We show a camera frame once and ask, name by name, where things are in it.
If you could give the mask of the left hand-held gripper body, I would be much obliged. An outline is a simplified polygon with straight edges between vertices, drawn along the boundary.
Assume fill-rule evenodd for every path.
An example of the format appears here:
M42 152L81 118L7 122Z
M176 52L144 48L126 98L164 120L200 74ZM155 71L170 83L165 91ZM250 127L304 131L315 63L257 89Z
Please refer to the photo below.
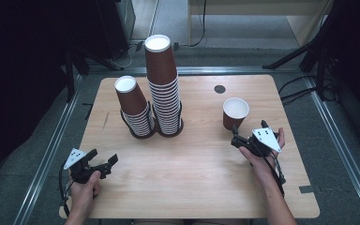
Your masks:
M105 179L112 172L112 166L108 165L108 160L103 164L91 166L86 155L84 151L73 148L63 166L64 170L70 170L70 176L74 182L85 184L95 171L100 172L100 179Z

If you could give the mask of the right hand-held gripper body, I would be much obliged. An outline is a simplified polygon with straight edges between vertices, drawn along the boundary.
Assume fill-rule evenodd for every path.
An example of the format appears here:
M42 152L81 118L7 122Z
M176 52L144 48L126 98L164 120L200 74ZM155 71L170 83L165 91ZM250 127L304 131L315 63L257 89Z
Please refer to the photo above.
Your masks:
M242 137L239 134L232 137L231 145L239 148L246 147L257 157L267 157L272 150L281 152L278 144L277 134L270 128L256 128L252 130L250 137Z

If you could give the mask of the single brown paper cup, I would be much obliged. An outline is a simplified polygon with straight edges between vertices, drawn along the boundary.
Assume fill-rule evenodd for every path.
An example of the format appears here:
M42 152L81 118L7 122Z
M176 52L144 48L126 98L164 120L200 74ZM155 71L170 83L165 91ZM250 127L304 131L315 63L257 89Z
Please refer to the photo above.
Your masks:
M248 103L239 98L231 97L223 103L223 126L231 130L233 126L239 128L249 113Z

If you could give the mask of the tall stack of brown cups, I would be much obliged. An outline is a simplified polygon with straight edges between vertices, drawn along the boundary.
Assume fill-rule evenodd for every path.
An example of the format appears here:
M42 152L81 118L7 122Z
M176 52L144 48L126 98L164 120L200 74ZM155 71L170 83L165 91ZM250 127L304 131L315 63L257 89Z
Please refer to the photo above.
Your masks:
M147 80L160 133L172 136L182 127L181 100L170 39L153 35L144 42Z

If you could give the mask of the person's left hand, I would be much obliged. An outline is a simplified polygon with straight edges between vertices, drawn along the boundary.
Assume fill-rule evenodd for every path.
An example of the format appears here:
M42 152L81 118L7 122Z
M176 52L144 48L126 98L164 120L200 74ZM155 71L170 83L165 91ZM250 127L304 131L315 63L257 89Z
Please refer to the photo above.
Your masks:
M86 219L93 211L95 198L100 192L100 172L95 171L85 184L74 183L71 187L71 218Z

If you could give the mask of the person's right hand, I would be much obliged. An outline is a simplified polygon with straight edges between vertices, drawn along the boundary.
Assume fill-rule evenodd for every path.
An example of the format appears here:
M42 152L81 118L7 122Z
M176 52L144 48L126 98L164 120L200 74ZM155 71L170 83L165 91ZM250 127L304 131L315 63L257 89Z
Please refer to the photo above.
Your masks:
M272 150L267 157L257 157L244 146L240 146L239 151L252 165L257 182L263 189L278 185L278 151Z

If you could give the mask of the short stack of brown cups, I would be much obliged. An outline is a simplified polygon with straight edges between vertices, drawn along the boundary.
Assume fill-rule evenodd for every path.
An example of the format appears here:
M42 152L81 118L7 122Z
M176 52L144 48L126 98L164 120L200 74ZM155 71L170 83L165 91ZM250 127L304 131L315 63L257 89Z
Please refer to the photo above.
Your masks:
M155 121L151 113L150 103L146 100L136 79L132 76L122 76L114 83L121 107L121 116L130 133L145 139L155 132Z

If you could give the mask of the black metal stand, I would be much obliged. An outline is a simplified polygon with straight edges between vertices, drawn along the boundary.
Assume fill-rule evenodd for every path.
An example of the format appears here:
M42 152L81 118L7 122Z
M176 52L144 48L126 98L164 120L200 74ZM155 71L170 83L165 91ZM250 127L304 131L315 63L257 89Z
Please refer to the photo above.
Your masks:
M75 81L73 68L76 68L82 75L87 75L90 71L86 60L86 50L81 47L72 47L65 54L65 68L67 75L67 102L70 102L75 95Z

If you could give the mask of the black tripod stand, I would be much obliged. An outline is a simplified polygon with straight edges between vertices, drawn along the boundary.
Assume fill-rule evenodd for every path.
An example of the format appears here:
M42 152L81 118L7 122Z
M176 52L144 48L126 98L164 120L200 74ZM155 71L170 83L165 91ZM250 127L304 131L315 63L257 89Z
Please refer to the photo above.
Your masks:
M265 65L262 68L276 69L288 63L289 61L293 60L297 56L304 54L305 56L299 65L299 69L302 72L310 72L315 65L318 65L316 82L313 90L316 92L316 94L320 97L321 100L324 100L323 91L324 91L324 77L325 77L325 62L328 53L328 41L330 38L330 29L333 26L336 16L338 15L342 6L343 4L341 3L341 0L334 0L332 4L332 8L328 13L328 16L319 26L318 33L311 41L309 41L302 47L298 48L297 50L283 56L282 58L278 59L276 62L269 65Z

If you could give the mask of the light wooden furniture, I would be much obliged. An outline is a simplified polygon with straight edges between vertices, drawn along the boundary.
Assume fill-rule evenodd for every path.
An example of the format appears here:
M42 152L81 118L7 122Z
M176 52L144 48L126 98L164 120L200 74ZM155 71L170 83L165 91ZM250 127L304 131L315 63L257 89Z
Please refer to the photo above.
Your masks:
M318 32L334 0L187 0L188 38L192 15L285 16L300 46Z

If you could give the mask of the black computer tower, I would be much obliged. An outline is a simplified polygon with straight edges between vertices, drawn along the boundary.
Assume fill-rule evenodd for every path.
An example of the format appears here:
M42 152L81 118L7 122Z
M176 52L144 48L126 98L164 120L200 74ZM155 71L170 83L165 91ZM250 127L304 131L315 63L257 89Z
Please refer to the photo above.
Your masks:
M109 57L129 49L136 15L132 0L95 0Z

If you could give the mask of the aluminium floor rail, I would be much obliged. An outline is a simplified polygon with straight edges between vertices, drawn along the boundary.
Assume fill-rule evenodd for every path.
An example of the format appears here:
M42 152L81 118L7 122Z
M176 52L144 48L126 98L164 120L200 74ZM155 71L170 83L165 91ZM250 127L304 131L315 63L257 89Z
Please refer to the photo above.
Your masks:
M27 189L26 195L22 201L22 205L15 217L13 225L26 225L28 219L30 218L32 211L35 207L35 204L38 200L40 191L43 188L43 185L48 176L49 170L52 166L54 157L56 155L58 146L63 138L64 132L67 128L70 116L76 106L76 103L79 98L79 88L82 87L84 82L84 77L82 75L77 75L75 80L76 91L73 98L66 104L63 112L61 113L60 119L54 129L54 133L51 136L49 144L45 149L42 160L40 161L35 176Z
M305 78L305 84L312 90L316 87L312 78ZM347 114L335 101L323 101L314 90L311 98L360 199L360 158L356 155L356 151L360 150L359 136Z
M247 75L247 74L277 74L277 73L299 73L297 67L280 67L275 69L256 67L178 67L177 72L181 76L209 76L209 75ZM145 67L131 67L123 70L108 70L105 67L94 67L90 75L101 75L107 77L119 77L132 75L144 77L147 74Z

